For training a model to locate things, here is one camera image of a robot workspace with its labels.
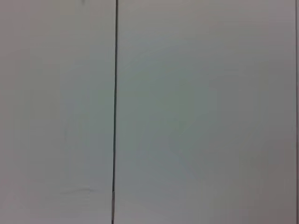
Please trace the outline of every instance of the white wall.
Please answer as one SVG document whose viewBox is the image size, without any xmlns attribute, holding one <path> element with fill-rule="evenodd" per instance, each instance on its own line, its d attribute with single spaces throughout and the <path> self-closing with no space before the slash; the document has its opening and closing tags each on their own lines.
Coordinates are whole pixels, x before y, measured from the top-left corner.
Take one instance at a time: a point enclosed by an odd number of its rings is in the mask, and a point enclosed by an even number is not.
<svg viewBox="0 0 299 224">
<path fill-rule="evenodd" d="M 115 223 L 295 224 L 295 2 L 119 12 Z"/>
<path fill-rule="evenodd" d="M 0 2 L 0 223 L 111 222 L 111 0 Z"/>
</svg>

